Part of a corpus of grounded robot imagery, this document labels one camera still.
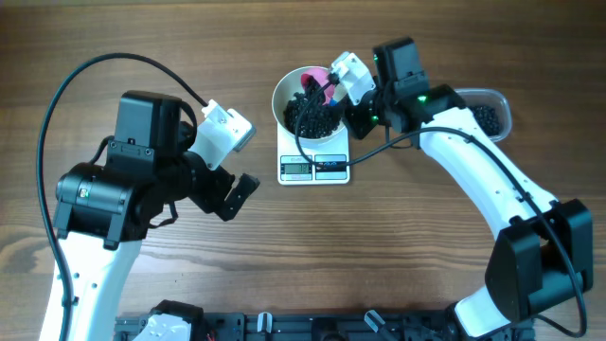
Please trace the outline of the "pink scoop blue handle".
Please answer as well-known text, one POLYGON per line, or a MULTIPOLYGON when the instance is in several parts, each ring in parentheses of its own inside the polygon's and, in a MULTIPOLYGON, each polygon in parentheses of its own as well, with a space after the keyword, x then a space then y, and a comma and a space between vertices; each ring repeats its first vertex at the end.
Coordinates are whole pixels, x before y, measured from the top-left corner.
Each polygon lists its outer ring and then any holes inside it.
POLYGON ((326 68, 311 67, 305 70, 300 76, 300 83, 304 89, 306 99, 311 99, 320 88, 327 85, 318 99, 322 105, 330 107, 337 105, 334 98, 336 84, 330 80, 330 72, 326 68))

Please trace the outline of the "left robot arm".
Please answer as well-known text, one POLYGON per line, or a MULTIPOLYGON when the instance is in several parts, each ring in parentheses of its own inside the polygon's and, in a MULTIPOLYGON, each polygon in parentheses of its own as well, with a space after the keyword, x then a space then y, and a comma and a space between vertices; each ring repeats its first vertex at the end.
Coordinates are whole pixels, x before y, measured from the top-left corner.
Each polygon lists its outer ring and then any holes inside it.
POLYGON ((215 100, 203 113, 202 123, 183 121, 193 114, 185 101, 128 91, 116 130, 101 147, 105 164, 79 163, 60 178, 54 225, 67 273, 54 274, 41 339, 110 339, 152 219, 188 198, 229 221, 258 188, 257 178, 236 177, 221 165, 255 134, 252 123, 215 100))

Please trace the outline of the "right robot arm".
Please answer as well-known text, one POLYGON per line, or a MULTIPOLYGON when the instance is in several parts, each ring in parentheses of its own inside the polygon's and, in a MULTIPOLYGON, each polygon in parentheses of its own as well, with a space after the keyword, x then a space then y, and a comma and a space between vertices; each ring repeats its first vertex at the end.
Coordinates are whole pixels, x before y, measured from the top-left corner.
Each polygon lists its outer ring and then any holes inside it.
POLYGON ((481 339, 532 319, 568 299, 588 316, 594 282, 593 219, 579 200, 558 200, 520 171, 490 140, 449 85, 432 86, 415 42, 378 45, 374 64, 346 52, 330 67, 345 89, 345 123, 356 138, 383 125, 446 170, 485 218, 495 239, 485 283, 454 306, 461 336, 481 339))

